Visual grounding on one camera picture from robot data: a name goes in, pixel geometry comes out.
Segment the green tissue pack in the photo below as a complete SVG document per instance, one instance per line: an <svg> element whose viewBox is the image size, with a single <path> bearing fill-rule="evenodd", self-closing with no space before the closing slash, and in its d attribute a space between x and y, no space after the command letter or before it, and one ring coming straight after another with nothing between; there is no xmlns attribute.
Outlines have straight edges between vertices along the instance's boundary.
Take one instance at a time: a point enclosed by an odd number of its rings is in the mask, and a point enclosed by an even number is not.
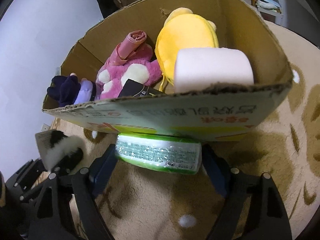
<svg viewBox="0 0 320 240"><path fill-rule="evenodd" d="M148 170L197 174L202 161L202 146L189 138L120 133L116 140L116 156Z"/></svg>

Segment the black white fluffy plush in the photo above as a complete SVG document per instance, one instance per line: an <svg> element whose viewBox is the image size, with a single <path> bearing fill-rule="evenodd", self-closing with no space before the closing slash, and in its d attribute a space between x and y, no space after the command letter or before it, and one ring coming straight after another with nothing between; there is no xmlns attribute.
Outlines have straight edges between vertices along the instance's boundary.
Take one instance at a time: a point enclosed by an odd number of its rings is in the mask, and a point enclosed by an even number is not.
<svg viewBox="0 0 320 240"><path fill-rule="evenodd" d="M67 136L54 129L44 133L38 147L47 171L51 172L56 167L73 170L83 158L85 142L76 135Z"/></svg>

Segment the yellow dog plush toy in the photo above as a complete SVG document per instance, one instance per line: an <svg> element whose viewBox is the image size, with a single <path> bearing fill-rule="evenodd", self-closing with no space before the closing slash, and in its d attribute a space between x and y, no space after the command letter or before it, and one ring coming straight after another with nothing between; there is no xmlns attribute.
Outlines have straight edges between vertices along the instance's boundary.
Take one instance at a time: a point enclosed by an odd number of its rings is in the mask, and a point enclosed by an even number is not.
<svg viewBox="0 0 320 240"><path fill-rule="evenodd" d="M165 20L155 45L155 55L163 81L174 84L174 67L178 51L187 48L217 48L216 25L190 9L173 10Z"/></svg>

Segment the pink swirl roll cake plush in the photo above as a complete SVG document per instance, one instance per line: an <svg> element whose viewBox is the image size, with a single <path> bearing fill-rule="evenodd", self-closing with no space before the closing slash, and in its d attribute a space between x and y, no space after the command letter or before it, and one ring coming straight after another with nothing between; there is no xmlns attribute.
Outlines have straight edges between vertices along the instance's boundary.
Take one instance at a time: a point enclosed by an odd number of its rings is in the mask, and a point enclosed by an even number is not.
<svg viewBox="0 0 320 240"><path fill-rule="evenodd" d="M253 85L247 56L229 48L186 48L178 51L174 68L174 91L201 91L216 83Z"/></svg>

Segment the small dark card packet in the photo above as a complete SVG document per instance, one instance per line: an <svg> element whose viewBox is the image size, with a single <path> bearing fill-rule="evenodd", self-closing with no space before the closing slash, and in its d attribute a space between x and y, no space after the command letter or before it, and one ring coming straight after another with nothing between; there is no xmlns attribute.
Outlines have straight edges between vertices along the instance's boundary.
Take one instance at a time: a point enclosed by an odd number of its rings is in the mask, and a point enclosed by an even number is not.
<svg viewBox="0 0 320 240"><path fill-rule="evenodd" d="M125 85L123 86L122 90L120 91L118 98L123 98L123 97L140 98L144 96L157 96L162 94L164 93L160 92L159 90L143 85L134 80L128 79L125 82Z"/></svg>

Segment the beige patterned round rug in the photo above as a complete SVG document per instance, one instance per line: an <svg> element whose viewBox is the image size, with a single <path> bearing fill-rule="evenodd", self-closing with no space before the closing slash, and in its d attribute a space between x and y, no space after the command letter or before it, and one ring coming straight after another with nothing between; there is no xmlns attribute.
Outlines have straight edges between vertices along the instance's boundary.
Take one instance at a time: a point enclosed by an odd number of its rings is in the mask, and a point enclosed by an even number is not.
<svg viewBox="0 0 320 240"><path fill-rule="evenodd" d="M269 172L297 237L319 207L319 49L268 23L295 75L282 104L214 151L246 174ZM223 205L203 170L179 175L119 161L98 208L116 239L204 239Z"/></svg>

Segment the pink bear plush toy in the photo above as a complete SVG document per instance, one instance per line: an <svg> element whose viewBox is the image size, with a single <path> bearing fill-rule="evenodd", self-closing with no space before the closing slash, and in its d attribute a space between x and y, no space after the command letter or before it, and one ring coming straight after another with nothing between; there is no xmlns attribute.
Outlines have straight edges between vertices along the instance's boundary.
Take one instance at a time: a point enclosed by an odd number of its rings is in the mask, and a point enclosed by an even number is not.
<svg viewBox="0 0 320 240"><path fill-rule="evenodd" d="M119 64L108 59L99 69L95 83L101 88L101 100L117 98L127 80L146 86L154 85L162 77L157 60L152 60L153 50L143 44L140 50L128 60Z"/></svg>

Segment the white-haired blindfolded plush doll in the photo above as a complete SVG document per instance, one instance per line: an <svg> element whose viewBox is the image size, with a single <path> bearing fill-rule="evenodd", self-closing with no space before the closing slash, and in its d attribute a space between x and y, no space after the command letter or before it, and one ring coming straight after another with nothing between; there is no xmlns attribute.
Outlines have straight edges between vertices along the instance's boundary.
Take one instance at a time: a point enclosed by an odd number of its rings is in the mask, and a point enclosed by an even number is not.
<svg viewBox="0 0 320 240"><path fill-rule="evenodd" d="M79 81L75 73L68 76L57 75L52 78L52 86L47 94L57 101L59 107L86 103L100 99L101 88L86 78Z"/></svg>

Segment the upper wall outlet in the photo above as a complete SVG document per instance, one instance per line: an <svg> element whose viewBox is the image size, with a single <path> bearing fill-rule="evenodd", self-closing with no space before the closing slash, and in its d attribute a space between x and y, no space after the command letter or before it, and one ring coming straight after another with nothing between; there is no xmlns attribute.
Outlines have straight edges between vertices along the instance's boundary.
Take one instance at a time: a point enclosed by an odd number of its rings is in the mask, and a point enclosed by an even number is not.
<svg viewBox="0 0 320 240"><path fill-rule="evenodd" d="M48 124L42 124L41 126L41 132L45 132L50 130L50 126Z"/></svg>

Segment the pink plastic bag roll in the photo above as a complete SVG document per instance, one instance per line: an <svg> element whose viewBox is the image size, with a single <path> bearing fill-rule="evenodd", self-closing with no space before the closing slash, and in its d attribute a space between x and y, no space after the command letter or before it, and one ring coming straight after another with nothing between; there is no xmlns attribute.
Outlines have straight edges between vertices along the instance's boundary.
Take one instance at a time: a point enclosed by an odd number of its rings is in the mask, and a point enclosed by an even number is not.
<svg viewBox="0 0 320 240"><path fill-rule="evenodd" d="M124 40L114 48L106 63L115 66L126 63L140 50L140 47L146 42L146 39L147 34L142 30L135 30L128 33Z"/></svg>

